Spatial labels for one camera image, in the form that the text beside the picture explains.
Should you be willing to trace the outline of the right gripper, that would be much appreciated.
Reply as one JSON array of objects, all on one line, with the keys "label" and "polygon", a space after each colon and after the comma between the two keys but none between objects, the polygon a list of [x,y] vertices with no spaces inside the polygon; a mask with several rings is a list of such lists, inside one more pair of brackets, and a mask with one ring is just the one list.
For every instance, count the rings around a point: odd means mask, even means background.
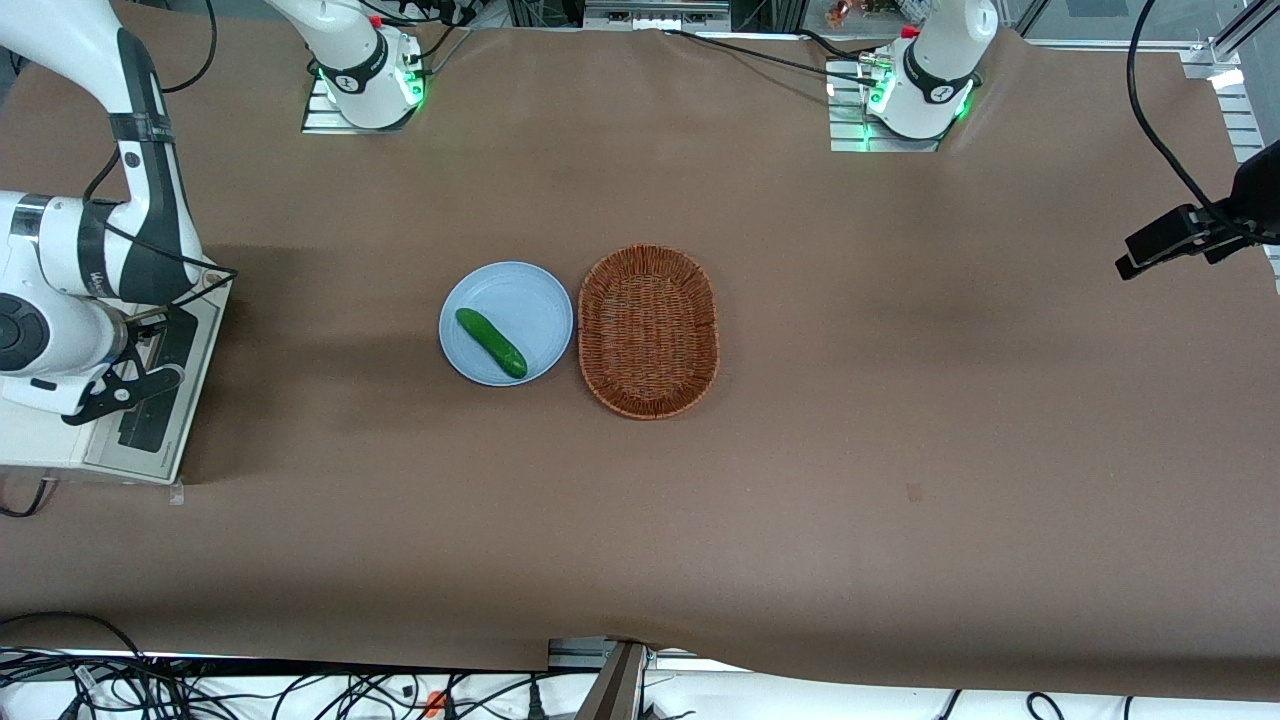
[{"label": "right gripper", "polygon": [[188,348],[197,329],[198,318],[175,305],[129,315],[125,346],[99,379],[99,396],[148,396],[151,389],[143,350]]}]

